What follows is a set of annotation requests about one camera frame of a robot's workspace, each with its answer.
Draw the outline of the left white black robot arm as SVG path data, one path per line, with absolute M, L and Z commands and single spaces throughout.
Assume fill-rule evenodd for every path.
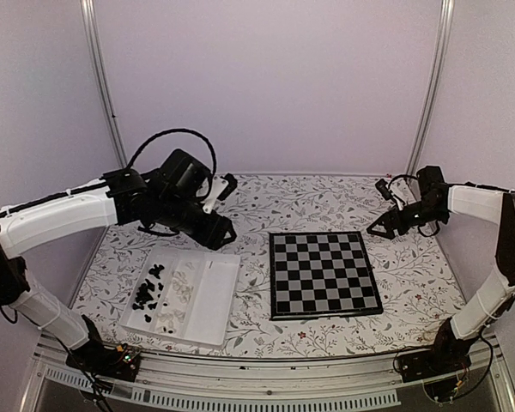
M 140 174 L 131 167 L 48 197 L 0 207 L 0 306 L 8 306 L 53 334 L 93 373 L 110 354 L 88 318 L 70 310 L 28 272 L 23 253 L 56 239 L 99 227 L 138 223 L 156 235 L 183 233 L 212 251 L 233 242 L 233 223 L 215 210 L 237 188 L 232 174 L 217 177 L 181 149 L 161 167 Z

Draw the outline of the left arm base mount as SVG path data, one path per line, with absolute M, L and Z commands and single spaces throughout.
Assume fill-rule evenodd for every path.
M 140 354 L 139 348 L 126 343 L 108 348 L 102 343 L 87 342 L 69 352 L 66 365 L 88 374 L 134 382 L 141 365 Z

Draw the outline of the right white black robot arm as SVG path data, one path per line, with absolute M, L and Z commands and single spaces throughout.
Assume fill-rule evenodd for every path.
M 473 183 L 448 183 L 441 168 L 426 166 L 416 175 L 396 175 L 375 184 L 392 205 L 368 227 L 367 232 L 385 239 L 405 235 L 410 229 L 440 227 L 452 216 L 476 219 L 491 226 L 494 239 L 482 267 L 487 274 L 462 309 L 438 329 L 427 367 L 444 374 L 469 352 L 481 331 L 509 310 L 515 300 L 515 190 Z

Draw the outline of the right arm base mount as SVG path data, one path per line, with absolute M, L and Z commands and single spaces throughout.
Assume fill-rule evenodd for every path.
M 436 403 L 452 402 L 466 380 L 470 346 L 455 352 L 436 353 L 433 348 L 408 347 L 395 355 L 392 365 L 404 383 L 421 381 L 426 396 Z

